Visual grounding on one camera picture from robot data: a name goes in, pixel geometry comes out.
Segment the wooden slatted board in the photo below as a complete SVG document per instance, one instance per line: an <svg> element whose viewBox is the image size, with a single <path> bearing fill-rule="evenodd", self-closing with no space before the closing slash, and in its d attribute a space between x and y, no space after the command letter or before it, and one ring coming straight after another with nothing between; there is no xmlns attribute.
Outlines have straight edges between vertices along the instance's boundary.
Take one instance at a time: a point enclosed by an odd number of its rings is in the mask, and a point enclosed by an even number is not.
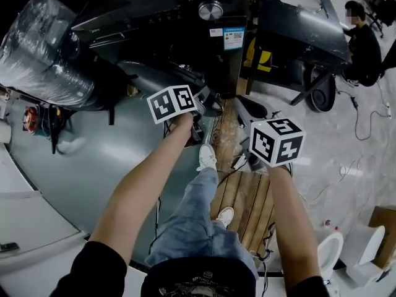
<svg viewBox="0 0 396 297"><path fill-rule="evenodd" d="M238 234L251 254L265 257L265 245L270 242L265 238L274 222L269 176L237 171L230 176L219 172L218 178L220 184L210 205L210 218L215 219L221 210L233 207L234 217L228 229Z"/></svg>

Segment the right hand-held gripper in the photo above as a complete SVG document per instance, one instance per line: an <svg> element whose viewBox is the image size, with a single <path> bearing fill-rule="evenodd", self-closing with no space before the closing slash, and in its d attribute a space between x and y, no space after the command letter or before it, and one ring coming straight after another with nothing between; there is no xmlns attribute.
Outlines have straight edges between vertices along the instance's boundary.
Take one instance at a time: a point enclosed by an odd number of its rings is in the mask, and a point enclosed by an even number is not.
<svg viewBox="0 0 396 297"><path fill-rule="evenodd" d="M240 142L252 172L287 165L301 156L306 131L293 118L278 117L262 100L237 95L235 110L246 137Z"/></svg>

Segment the blue jeans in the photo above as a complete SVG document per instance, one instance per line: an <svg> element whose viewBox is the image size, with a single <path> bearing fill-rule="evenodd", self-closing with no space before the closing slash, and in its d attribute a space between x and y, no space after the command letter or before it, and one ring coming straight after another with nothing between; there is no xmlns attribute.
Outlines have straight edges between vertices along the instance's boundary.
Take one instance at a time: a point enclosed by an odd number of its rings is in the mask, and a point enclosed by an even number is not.
<svg viewBox="0 0 396 297"><path fill-rule="evenodd" d="M210 219L210 204L218 186L218 173L204 168L186 186L176 211L158 229L157 239L145 262L152 267L183 257L219 257L240 260L258 279L253 258L242 246L238 234L223 223Z"/></svg>

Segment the plastic-wrapped appliance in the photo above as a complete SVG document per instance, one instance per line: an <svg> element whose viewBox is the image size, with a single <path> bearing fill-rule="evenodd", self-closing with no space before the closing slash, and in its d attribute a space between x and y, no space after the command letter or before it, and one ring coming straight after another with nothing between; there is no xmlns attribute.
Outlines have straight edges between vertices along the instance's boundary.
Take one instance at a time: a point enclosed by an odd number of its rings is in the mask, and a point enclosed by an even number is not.
<svg viewBox="0 0 396 297"><path fill-rule="evenodd" d="M29 0L0 46L0 84L58 106L81 107L94 81L94 54L72 32L59 0Z"/></svg>

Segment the person's left forearm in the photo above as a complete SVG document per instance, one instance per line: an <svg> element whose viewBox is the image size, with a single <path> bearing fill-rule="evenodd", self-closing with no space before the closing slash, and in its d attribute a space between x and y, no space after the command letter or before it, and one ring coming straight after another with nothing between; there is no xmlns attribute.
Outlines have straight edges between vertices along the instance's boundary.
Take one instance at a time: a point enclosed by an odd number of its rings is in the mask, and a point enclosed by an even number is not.
<svg viewBox="0 0 396 297"><path fill-rule="evenodd" d="M179 115L171 132L117 185L90 241L103 243L130 263L139 231L191 137L193 115Z"/></svg>

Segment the yellow and black object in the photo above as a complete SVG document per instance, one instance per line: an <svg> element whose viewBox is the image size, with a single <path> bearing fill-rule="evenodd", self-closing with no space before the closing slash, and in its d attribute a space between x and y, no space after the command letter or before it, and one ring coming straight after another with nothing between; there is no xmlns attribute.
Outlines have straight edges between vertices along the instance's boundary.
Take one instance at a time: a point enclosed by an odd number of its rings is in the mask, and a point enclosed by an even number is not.
<svg viewBox="0 0 396 297"><path fill-rule="evenodd" d="M246 55L245 55L245 60L243 62L244 67L250 68L252 66L252 61L254 57L254 52L255 52L255 42L256 38L253 37L249 44L247 45L247 50L246 50ZM259 60L259 65L258 65L258 70L264 71L264 72L270 72L272 69L272 53L268 51L262 51L260 60Z"/></svg>

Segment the white toilet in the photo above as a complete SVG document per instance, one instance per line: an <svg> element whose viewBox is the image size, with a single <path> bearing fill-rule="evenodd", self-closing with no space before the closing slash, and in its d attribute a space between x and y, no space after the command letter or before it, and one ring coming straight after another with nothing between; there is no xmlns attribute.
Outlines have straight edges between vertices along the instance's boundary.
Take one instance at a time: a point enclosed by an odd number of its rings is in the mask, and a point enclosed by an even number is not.
<svg viewBox="0 0 396 297"><path fill-rule="evenodd" d="M338 261L346 265L346 274L358 287L366 287L382 275L383 270L373 263L385 235L383 226L356 224L344 238L336 230L316 230L318 261L321 276L329 282Z"/></svg>

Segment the open cardboard box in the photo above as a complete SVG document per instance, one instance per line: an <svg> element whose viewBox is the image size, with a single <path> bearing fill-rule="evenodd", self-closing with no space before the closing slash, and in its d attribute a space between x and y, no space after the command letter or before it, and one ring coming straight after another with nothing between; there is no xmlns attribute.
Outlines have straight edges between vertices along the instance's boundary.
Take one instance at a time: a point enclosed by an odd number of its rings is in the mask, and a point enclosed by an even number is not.
<svg viewBox="0 0 396 297"><path fill-rule="evenodd" d="M396 205L376 206L369 226L385 228L374 264L382 270L389 270L396 263Z"/></svg>

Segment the red and green bucket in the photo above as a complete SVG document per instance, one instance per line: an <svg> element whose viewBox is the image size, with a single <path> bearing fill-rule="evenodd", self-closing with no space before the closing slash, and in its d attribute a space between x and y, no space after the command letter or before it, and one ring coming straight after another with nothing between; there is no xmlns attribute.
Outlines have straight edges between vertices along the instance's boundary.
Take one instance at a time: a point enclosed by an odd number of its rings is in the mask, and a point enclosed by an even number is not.
<svg viewBox="0 0 396 297"><path fill-rule="evenodd" d="M23 116L23 130L33 136L50 136L48 109L40 105L27 106Z"/></svg>

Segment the round black device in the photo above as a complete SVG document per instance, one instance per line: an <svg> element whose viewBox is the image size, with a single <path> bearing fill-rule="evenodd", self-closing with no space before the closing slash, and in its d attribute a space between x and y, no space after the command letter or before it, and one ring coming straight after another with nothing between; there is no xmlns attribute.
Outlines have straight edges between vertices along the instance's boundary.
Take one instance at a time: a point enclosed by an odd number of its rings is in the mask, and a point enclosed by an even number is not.
<svg viewBox="0 0 396 297"><path fill-rule="evenodd" d="M316 113L326 113L333 108L335 96L335 76L330 75L317 89L315 89L310 94L308 105L310 109Z"/></svg>

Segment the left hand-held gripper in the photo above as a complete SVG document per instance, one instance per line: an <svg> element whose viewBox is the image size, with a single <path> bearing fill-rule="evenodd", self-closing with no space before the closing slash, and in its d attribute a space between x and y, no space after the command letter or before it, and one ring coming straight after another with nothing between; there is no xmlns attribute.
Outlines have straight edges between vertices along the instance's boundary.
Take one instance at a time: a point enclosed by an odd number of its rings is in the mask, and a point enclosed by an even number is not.
<svg viewBox="0 0 396 297"><path fill-rule="evenodd" d="M203 141L204 130L199 120L204 115L216 118L222 115L223 107L219 103L204 105L200 101L221 101L220 95L209 87L202 87L194 96L188 85L169 86L149 96L147 103L155 124L163 123L163 137L170 132L171 123L168 121L183 113L192 113L193 125L191 141Z"/></svg>

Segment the black printed t-shirt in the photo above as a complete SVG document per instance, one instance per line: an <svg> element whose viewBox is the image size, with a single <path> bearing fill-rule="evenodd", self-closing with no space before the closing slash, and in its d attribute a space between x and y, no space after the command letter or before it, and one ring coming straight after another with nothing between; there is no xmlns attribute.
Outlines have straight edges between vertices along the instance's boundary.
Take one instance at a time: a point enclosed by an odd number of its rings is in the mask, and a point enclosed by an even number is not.
<svg viewBox="0 0 396 297"><path fill-rule="evenodd" d="M105 244L89 241L50 297L122 297L127 265ZM240 260L194 256L151 267L140 297L255 297L256 278Z"/></svg>

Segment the dark grey washing machine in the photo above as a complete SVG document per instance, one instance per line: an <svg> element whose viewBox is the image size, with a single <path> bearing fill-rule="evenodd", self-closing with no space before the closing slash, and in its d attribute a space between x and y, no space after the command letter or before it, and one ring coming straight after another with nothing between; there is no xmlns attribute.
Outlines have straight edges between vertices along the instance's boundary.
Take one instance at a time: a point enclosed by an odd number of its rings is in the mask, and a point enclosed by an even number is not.
<svg viewBox="0 0 396 297"><path fill-rule="evenodd" d="M117 65L172 62L235 96L249 0L89 0L72 30L91 50Z"/></svg>

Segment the person's right forearm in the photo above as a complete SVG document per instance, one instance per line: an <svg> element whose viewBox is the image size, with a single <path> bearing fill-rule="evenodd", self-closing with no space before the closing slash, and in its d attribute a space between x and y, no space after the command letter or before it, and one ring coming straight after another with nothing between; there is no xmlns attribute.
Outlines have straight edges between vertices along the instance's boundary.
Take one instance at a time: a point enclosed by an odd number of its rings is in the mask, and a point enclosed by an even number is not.
<svg viewBox="0 0 396 297"><path fill-rule="evenodd" d="M268 173L285 287L290 291L302 281L321 274L318 243L289 171L275 167L268 168Z"/></svg>

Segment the white sneaker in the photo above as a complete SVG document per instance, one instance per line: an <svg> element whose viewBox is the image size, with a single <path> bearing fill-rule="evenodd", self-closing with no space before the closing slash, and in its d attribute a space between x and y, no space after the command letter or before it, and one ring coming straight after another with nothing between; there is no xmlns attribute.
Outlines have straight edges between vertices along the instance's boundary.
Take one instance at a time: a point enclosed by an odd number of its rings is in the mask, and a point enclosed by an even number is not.
<svg viewBox="0 0 396 297"><path fill-rule="evenodd" d="M203 144L199 150L199 166L196 171L200 172L206 168L217 171L217 159L215 151L210 144Z"/></svg>
<svg viewBox="0 0 396 297"><path fill-rule="evenodd" d="M224 228L227 228L232 222L234 214L233 207L225 207L219 212L215 221L219 222Z"/></svg>

